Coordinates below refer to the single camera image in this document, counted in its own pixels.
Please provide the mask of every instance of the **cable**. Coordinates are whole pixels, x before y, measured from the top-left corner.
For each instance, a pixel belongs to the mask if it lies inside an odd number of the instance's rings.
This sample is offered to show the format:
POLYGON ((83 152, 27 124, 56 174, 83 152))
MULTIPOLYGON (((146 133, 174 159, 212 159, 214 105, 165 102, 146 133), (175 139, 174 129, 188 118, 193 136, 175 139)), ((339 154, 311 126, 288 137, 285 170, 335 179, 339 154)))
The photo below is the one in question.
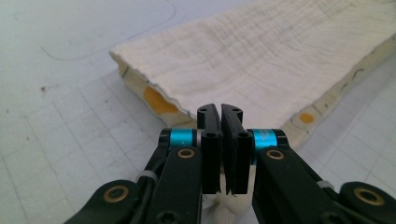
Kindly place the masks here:
POLYGON ((144 219, 146 218, 145 215, 147 214, 147 211, 149 209, 149 202, 151 201, 155 186, 158 183, 157 174, 160 172, 160 169, 162 168, 162 166, 166 163, 166 159, 167 158, 162 158, 162 159, 158 160, 152 167, 151 171, 146 170, 138 176, 137 183, 141 187, 141 189, 143 189, 144 191, 140 195, 141 196, 140 197, 141 198, 140 206, 137 207, 136 211, 134 212, 134 215, 130 221, 130 224, 143 223, 144 219))

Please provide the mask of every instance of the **orange spot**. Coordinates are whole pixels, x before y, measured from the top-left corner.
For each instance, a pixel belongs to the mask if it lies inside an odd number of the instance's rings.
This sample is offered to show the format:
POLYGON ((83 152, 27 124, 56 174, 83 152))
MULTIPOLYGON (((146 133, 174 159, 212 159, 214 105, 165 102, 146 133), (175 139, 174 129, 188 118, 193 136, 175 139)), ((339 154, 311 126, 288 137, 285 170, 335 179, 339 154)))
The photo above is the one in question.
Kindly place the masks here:
POLYGON ((300 120, 302 120, 304 123, 312 123, 314 122, 314 117, 311 114, 303 113, 300 115, 300 120))
POLYGON ((166 102, 165 99, 151 87, 146 87, 143 96, 151 109, 159 115, 162 113, 176 113, 178 111, 174 105, 166 102))

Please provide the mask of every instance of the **folded cloth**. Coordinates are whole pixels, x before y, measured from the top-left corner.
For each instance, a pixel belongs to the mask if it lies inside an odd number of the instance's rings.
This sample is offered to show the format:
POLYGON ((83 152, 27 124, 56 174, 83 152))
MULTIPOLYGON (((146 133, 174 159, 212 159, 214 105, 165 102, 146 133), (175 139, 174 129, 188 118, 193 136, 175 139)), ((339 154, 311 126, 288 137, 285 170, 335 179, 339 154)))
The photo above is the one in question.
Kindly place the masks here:
POLYGON ((299 146, 339 99, 395 51, 396 3, 257 1, 111 50, 124 82, 169 126, 201 105, 244 110, 299 146))

